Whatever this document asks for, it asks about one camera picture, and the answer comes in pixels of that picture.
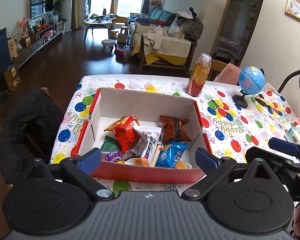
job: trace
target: purple snack bag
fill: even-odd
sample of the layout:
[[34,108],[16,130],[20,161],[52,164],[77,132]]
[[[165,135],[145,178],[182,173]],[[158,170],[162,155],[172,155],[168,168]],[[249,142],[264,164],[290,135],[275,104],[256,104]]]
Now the purple snack bag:
[[122,160],[122,153],[119,150],[111,152],[111,153],[105,153],[105,160],[107,162],[111,162],[111,163],[121,161]]

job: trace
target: drawer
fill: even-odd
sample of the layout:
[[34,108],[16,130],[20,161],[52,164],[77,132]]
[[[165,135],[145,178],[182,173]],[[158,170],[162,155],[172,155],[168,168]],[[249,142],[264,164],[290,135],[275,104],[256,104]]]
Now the drawer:
[[57,34],[61,33],[63,31],[63,25],[57,29]]
[[63,22],[62,21],[57,23],[56,29],[60,28],[61,26],[63,26]]
[[43,39],[38,40],[32,47],[30,48],[31,54],[34,54],[41,46],[43,45]]
[[27,49],[21,56],[19,56],[15,61],[13,61],[13,65],[16,68],[19,68],[30,56],[30,49]]

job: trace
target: globe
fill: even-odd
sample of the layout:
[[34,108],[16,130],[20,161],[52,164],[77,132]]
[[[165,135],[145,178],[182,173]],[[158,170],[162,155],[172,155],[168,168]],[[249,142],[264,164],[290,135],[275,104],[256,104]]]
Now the globe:
[[265,84],[263,73],[256,67],[246,67],[239,75],[239,85],[248,95],[258,94]]

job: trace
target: tablecloth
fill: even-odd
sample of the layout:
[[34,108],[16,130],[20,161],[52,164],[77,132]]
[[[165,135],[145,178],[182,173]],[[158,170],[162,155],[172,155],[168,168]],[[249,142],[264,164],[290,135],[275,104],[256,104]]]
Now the tablecloth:
[[[196,100],[203,131],[209,137],[212,153],[219,158],[229,156],[239,163],[245,162],[246,151],[253,146],[275,152],[268,147],[269,139],[283,139],[285,132],[298,124],[286,100],[268,83],[256,97],[263,98],[272,108],[262,107],[253,96],[246,96],[248,108],[242,109],[232,101],[234,94],[240,95],[239,86],[206,82],[201,95],[194,98],[185,92],[187,82],[186,78],[146,75],[84,76],[59,128],[50,162],[59,163],[62,159],[70,157],[83,121],[89,117],[93,96],[100,87],[163,93]],[[291,156],[275,153],[293,159]],[[114,181],[98,180],[104,186],[113,188]],[[180,193],[191,186],[128,182],[116,184],[129,190],[178,190]]]

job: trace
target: television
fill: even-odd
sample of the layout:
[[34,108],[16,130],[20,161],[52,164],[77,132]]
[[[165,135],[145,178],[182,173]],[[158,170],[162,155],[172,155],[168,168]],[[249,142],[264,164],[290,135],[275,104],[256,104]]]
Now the television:
[[53,0],[31,0],[31,18],[53,10]]

